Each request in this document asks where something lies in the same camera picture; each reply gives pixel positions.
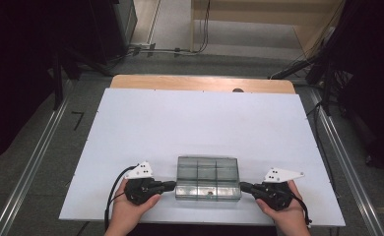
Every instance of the white board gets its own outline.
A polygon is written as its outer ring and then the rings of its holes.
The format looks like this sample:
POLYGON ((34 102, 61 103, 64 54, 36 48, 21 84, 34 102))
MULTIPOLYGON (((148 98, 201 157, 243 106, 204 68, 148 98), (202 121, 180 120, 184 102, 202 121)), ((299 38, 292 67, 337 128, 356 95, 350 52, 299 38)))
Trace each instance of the white board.
MULTIPOLYGON (((147 160, 157 180, 175 181, 180 155, 235 157, 250 183, 271 167, 303 172, 295 183, 312 225, 345 225, 298 95, 128 88, 105 91, 59 218, 103 220, 122 170, 147 160)), ((273 224, 245 193, 237 203, 164 193, 142 222, 273 224)))

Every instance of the wooden edge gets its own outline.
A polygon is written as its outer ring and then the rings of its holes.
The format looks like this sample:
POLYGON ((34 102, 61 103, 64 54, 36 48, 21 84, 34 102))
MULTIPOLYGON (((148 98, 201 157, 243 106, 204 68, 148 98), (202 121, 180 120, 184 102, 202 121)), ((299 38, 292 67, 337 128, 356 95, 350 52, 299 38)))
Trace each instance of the wooden edge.
POLYGON ((296 94, 286 80, 240 79, 209 76, 118 75, 112 79, 112 89, 207 90, 296 94))

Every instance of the gray floor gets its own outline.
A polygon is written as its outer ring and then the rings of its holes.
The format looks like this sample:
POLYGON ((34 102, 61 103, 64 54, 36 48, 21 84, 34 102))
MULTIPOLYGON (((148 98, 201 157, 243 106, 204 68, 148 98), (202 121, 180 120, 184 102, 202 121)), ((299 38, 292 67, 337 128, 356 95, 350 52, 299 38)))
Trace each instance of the gray floor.
MULTIPOLYGON (((118 74, 172 74, 172 75, 221 75, 264 78, 286 66, 288 61, 231 56, 198 55, 174 57, 170 54, 140 54, 127 57, 113 71, 118 74)), ((294 80, 299 85, 301 80, 294 80)), ((18 211, 9 235, 77 235, 84 222, 58 220, 69 182, 77 166, 85 140, 95 118, 103 90, 110 78, 96 72, 85 72, 70 94, 63 117, 33 179, 29 192, 18 211), (79 115, 84 118, 75 130, 79 115)), ((296 87, 305 109, 314 103, 310 90, 316 88, 296 87)), ((49 97, 17 136, 11 147, 0 156, 0 214, 14 186, 17 184, 38 139, 52 114, 53 96, 49 97)), ((373 204, 384 209, 384 169, 366 167, 364 151, 349 120, 340 116, 337 107, 332 115, 350 154, 356 171, 373 204)), ((342 169, 330 147, 327 136, 319 126, 321 140, 330 160, 342 212, 347 223, 340 235, 368 235, 357 204, 352 196, 342 169)), ((378 214, 384 225, 384 212, 378 214)), ((102 234, 102 222, 92 222, 82 235, 102 234)), ((313 235, 329 235, 328 228, 313 228, 313 235)))

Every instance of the wooden table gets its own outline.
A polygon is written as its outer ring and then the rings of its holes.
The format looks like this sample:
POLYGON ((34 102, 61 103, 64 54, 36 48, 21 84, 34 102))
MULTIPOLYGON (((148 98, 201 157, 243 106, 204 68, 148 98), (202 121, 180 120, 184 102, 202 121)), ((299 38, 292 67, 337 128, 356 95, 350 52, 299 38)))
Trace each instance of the wooden table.
MULTIPOLYGON (((194 22, 205 19, 208 1, 191 0, 191 51, 194 51, 194 22)), ((319 40, 328 34, 328 27, 336 25, 343 3, 344 0, 211 0, 209 20, 291 25, 307 53, 305 56, 310 56, 319 40)))
MULTIPOLYGON (((291 82, 153 75, 116 76, 105 91, 59 218, 101 220, 123 169, 147 160, 157 180, 175 180, 186 154, 236 157, 240 181, 249 183, 271 167, 304 172, 295 182, 313 226, 345 225, 291 82), (234 89, 244 92, 224 92, 234 89)), ((177 201, 173 192, 142 222, 274 224, 248 194, 225 203, 177 201)))

